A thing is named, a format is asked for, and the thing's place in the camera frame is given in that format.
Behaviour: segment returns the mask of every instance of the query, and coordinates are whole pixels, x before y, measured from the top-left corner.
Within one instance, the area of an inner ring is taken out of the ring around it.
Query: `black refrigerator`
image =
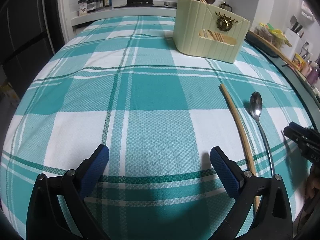
[[[0,0],[0,64],[20,98],[63,45],[57,0]]]

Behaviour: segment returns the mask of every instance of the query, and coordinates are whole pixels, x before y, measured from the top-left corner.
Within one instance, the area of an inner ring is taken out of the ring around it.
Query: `kettle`
[[[232,12],[232,7],[230,5],[228,5],[225,0],[224,0],[224,3],[219,5],[219,7],[222,9],[225,9],[229,12]]]

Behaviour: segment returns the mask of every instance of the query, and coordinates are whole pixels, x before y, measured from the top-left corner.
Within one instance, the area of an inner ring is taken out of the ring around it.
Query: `light green utensil holder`
[[[231,30],[224,32],[218,29],[216,15],[221,13],[238,21]],[[187,55],[213,58],[233,63],[248,32],[250,22],[239,15],[211,4],[195,0],[178,0],[173,40],[177,49]],[[236,39],[235,45],[204,38],[201,30],[210,30]]]

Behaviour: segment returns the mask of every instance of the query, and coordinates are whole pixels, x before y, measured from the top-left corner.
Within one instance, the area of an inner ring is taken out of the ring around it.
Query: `cutlery box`
[[[225,31],[221,30],[224,15],[233,20],[227,21],[224,29],[231,28]],[[178,51],[184,54],[233,63],[249,25],[250,21],[212,4],[178,0],[173,40]],[[210,33],[221,33],[226,43],[215,40]]]

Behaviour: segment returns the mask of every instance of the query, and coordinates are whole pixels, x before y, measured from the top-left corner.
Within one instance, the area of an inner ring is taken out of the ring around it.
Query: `teal plaid tablecloth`
[[[103,143],[110,161],[85,201],[112,239],[207,240],[234,203],[208,152],[220,146],[247,169],[221,83],[238,108],[259,176],[269,177],[258,127],[244,109],[252,92],[262,95],[261,123],[295,218],[308,163],[282,129],[290,121],[311,125],[296,94],[246,42],[234,64],[191,57],[176,50],[173,26],[171,17],[96,21],[35,78],[11,121],[0,168],[2,208],[24,238],[36,176],[75,169]]]

